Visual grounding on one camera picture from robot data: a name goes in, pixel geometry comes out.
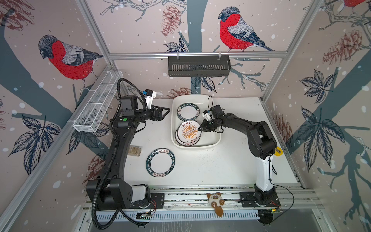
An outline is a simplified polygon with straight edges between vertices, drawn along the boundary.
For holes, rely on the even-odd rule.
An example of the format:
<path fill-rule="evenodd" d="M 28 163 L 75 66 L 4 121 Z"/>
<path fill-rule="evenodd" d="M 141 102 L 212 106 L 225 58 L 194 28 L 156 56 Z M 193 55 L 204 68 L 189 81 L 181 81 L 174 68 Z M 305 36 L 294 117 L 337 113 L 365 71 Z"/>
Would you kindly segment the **orange sunburst plate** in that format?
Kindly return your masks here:
<path fill-rule="evenodd" d="M 184 143 L 191 143 L 201 137 L 202 132 L 198 131 L 200 124 L 196 121 L 184 121 L 178 127 L 178 137 Z"/>
<path fill-rule="evenodd" d="M 176 132 L 175 132 L 175 139 L 176 139 L 176 141 L 177 141 L 180 145 L 185 146 L 185 147 L 190 147 L 190 146 L 193 146 L 193 145 L 197 144 L 197 143 L 199 142 L 199 140 L 200 140 L 200 137 L 199 137 L 196 141 L 194 141 L 194 142 L 191 142 L 191 143 L 184 143 L 184 142 L 182 142 L 182 141 L 179 139 L 179 137 L 178 137 L 178 130 L 176 130 Z"/>

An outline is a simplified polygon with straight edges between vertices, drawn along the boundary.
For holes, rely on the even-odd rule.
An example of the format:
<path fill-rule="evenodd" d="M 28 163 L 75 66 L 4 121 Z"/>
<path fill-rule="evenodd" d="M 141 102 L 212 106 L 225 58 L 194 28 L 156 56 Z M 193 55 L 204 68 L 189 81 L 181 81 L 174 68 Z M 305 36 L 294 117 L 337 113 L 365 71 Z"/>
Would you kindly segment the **green hao shi plate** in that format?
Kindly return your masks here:
<path fill-rule="evenodd" d="M 196 104 L 187 102 L 177 108 L 176 114 L 181 121 L 196 120 L 200 115 L 200 109 Z"/>
<path fill-rule="evenodd" d="M 175 164 L 174 153 L 169 149 L 159 148 L 149 154 L 146 170 L 152 177 L 165 177 L 173 171 Z"/>

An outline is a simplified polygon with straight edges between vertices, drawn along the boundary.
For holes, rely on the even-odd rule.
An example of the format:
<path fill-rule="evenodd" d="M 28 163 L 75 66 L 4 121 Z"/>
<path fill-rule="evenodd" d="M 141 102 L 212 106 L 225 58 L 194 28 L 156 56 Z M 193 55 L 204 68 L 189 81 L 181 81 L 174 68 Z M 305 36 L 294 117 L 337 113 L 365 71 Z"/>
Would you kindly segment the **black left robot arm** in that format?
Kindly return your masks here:
<path fill-rule="evenodd" d="M 109 125 L 113 140 L 105 163 L 96 179 L 88 181 L 86 186 L 93 210 L 122 210 L 151 205 L 149 186 L 131 186 L 125 182 L 124 168 L 139 124 L 146 123 L 147 120 L 162 121 L 169 112 L 169 108 L 159 106 L 140 109 L 135 95 L 119 100 L 117 111 Z"/>

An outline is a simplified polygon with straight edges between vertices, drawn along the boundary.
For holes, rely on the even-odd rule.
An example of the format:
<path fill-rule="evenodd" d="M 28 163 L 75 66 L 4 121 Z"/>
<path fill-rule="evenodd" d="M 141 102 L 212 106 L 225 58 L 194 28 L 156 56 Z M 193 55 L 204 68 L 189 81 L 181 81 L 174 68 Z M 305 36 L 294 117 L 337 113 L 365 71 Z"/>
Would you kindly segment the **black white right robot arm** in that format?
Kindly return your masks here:
<path fill-rule="evenodd" d="M 234 114 L 216 113 L 205 110 L 199 131 L 222 133 L 218 128 L 230 128 L 247 136 L 250 153 L 257 158 L 257 179 L 254 185 L 254 198 L 258 206 L 272 204 L 279 207 L 276 187 L 271 180 L 271 157 L 275 154 L 277 142 L 265 121 L 254 122 L 239 118 Z"/>

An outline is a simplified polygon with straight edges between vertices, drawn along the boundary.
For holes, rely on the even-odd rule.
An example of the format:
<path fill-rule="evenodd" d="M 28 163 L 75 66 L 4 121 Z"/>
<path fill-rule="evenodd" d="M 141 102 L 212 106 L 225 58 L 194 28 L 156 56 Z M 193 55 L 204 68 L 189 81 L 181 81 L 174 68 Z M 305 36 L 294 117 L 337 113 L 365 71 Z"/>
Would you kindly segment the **white plastic bin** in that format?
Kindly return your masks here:
<path fill-rule="evenodd" d="M 178 96 L 173 99 L 172 103 L 172 109 L 171 109 L 171 140 L 172 143 L 180 148 L 180 149 L 188 149 L 188 150 L 202 150 L 202 149 L 209 149 L 212 148 L 221 141 L 221 135 L 218 133 L 214 132 L 202 132 L 201 138 L 199 142 L 193 146 L 190 147 L 185 147 L 180 145 L 176 139 L 175 139 L 175 132 L 178 129 L 178 127 L 183 123 L 176 114 L 177 108 L 184 103 L 194 103 L 196 104 L 199 109 L 200 109 L 200 115 L 198 118 L 195 120 L 198 122 L 200 125 L 203 122 L 203 116 L 202 113 L 205 110 L 209 110 L 213 106 L 213 99 L 211 96 L 208 95 L 183 95 L 183 96 Z"/>

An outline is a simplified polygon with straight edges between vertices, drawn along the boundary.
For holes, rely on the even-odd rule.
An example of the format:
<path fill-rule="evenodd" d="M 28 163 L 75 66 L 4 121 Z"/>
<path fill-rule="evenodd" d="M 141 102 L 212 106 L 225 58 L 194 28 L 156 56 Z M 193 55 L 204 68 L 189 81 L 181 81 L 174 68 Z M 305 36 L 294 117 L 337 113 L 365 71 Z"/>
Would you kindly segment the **brown plush toy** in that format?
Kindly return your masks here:
<path fill-rule="evenodd" d="M 215 213 L 218 217 L 222 217 L 224 214 L 222 206 L 224 205 L 225 201 L 222 198 L 222 193 L 208 193 L 206 194 L 208 199 L 208 204 L 215 210 Z"/>

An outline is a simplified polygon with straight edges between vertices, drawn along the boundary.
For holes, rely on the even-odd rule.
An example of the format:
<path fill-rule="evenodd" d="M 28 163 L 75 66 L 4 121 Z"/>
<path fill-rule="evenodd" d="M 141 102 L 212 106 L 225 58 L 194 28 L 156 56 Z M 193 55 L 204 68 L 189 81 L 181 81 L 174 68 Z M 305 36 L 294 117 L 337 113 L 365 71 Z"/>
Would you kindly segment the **yellow tape measure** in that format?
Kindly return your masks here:
<path fill-rule="evenodd" d="M 276 157 L 280 157 L 281 155 L 283 155 L 283 151 L 282 151 L 282 149 L 281 149 L 280 147 L 276 147 L 276 148 L 275 148 L 275 153 L 274 153 L 274 155 L 275 155 Z M 272 171 L 273 171 L 273 173 L 274 173 L 275 175 L 277 175 L 277 171 L 275 170 L 275 168 L 274 168 L 273 165 L 272 165 Z"/>

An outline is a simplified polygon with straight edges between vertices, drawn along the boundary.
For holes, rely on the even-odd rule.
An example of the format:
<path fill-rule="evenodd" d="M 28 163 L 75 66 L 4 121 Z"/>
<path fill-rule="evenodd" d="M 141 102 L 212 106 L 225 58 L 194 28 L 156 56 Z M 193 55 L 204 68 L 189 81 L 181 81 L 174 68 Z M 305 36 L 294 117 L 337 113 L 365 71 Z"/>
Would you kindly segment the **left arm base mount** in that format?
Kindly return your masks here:
<path fill-rule="evenodd" d="M 146 184 L 132 186 L 132 200 L 128 209 L 162 209 L 165 202 L 164 193 L 153 193 Z"/>

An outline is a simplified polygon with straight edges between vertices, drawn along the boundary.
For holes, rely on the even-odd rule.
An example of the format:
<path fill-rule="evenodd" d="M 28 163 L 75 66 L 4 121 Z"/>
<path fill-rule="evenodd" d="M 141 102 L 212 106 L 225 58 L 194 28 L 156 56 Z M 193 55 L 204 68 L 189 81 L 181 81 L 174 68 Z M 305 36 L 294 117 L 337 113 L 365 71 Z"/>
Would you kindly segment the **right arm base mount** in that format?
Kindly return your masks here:
<path fill-rule="evenodd" d="M 244 208 L 253 207 L 275 207 L 281 206 L 278 195 L 276 193 L 276 187 L 272 186 L 267 191 L 261 190 L 256 184 L 254 185 L 254 192 L 243 191 L 239 192 L 240 200 Z"/>

